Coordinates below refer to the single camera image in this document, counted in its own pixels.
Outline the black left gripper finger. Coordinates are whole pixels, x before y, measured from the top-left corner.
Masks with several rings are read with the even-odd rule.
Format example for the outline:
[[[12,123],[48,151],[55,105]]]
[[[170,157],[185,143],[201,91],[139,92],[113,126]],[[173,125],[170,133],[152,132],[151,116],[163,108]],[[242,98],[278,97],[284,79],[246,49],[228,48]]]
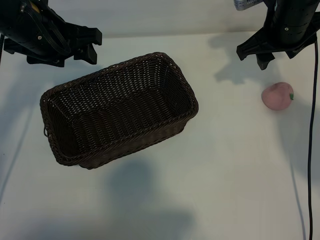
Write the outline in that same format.
[[[87,44],[82,48],[79,48],[73,55],[74,60],[82,60],[89,64],[97,64],[97,53],[93,45]]]
[[[89,28],[86,26],[76,26],[75,39],[77,44],[86,45],[94,44],[102,45],[102,32],[97,28]]]

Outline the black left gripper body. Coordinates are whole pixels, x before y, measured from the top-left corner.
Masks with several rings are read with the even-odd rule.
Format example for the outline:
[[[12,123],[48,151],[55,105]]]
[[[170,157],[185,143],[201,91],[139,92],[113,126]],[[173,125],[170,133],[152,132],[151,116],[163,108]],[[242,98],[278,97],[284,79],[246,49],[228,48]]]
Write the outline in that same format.
[[[64,21],[46,0],[2,0],[0,33],[4,50],[27,57],[29,64],[63,67],[74,58],[76,25]]]

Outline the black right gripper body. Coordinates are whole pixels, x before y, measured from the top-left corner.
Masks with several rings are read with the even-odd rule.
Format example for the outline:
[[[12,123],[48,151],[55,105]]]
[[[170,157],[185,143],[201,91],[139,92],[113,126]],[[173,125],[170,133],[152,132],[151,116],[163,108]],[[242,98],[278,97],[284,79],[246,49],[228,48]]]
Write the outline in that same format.
[[[317,40],[320,29],[318,0],[265,0],[264,27],[280,52],[292,59]]]

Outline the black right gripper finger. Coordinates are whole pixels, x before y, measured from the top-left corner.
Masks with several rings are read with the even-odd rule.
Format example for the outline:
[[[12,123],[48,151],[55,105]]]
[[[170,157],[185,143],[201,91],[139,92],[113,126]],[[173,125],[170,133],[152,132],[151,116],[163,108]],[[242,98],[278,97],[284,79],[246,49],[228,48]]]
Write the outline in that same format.
[[[237,46],[236,53],[241,61],[249,55],[257,55],[259,50],[269,49],[269,38],[267,30],[262,27],[244,43]]]
[[[256,53],[256,60],[259,68],[265,70],[269,63],[275,59],[272,49],[259,50]]]

